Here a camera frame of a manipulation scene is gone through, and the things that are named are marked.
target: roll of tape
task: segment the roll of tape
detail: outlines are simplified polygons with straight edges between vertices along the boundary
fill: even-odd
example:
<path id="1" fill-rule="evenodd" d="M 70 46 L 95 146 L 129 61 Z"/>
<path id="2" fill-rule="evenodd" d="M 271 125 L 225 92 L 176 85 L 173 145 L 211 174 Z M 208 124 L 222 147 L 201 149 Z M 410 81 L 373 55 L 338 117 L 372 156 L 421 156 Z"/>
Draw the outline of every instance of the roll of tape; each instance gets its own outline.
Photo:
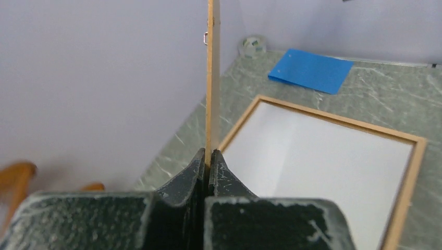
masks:
<path id="1" fill-rule="evenodd" d="M 262 35 L 253 35 L 242 39 L 238 44 L 239 54 L 255 59 L 267 51 L 267 40 Z"/>

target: metal ring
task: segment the metal ring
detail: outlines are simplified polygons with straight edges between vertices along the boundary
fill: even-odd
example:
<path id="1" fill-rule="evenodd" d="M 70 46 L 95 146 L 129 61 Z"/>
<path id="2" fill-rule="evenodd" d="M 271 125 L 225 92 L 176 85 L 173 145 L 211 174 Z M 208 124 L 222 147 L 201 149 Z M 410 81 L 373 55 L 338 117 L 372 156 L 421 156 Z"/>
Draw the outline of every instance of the metal ring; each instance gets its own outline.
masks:
<path id="1" fill-rule="evenodd" d="M 205 45 L 207 45 L 207 43 L 206 43 L 206 36 L 207 36 L 207 35 L 208 35 L 208 32 L 205 32 L 205 33 L 204 33 L 204 44 L 205 44 Z"/>

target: wooden chair leg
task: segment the wooden chair leg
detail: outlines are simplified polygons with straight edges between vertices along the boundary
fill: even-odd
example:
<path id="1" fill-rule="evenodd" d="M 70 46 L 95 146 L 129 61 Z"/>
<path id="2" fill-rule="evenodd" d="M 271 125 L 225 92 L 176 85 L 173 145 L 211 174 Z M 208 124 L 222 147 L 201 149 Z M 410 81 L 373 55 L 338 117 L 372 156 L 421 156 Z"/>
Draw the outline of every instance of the wooden chair leg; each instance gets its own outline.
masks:
<path id="1" fill-rule="evenodd" d="M 103 183 L 96 182 L 96 183 L 92 183 L 87 186 L 84 186 L 80 190 L 81 191 L 104 191 L 105 186 Z"/>
<path id="2" fill-rule="evenodd" d="M 2 225 L 0 236 L 8 228 L 15 210 L 28 195 L 28 186 L 37 167 L 31 162 L 18 162 L 0 170 L 0 194 L 12 192 L 8 213 Z"/>

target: blue folder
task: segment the blue folder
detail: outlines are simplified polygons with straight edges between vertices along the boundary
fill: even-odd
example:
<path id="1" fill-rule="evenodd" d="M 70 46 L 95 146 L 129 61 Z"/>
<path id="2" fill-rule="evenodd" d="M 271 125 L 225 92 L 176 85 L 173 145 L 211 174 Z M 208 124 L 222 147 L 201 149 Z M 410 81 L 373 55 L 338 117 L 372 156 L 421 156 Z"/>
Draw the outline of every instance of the blue folder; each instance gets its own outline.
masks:
<path id="1" fill-rule="evenodd" d="M 289 49 L 268 74 L 268 78 L 337 94 L 351 66 L 352 61 Z"/>

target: gray countertop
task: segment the gray countertop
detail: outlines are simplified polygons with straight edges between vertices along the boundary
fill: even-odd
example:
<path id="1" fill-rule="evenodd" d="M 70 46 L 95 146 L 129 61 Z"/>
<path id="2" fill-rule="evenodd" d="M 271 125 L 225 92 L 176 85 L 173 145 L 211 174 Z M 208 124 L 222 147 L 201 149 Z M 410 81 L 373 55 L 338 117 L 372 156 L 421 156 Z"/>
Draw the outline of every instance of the gray countertop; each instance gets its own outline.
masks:
<path id="1" fill-rule="evenodd" d="M 224 138 L 263 94 L 332 114 L 428 138 L 399 249 L 442 249 L 442 71 L 355 62 L 339 94 L 269 81 L 283 52 L 238 57 L 222 76 L 220 133 Z M 205 99 L 173 135 L 136 184 L 154 190 L 176 175 L 205 141 Z"/>

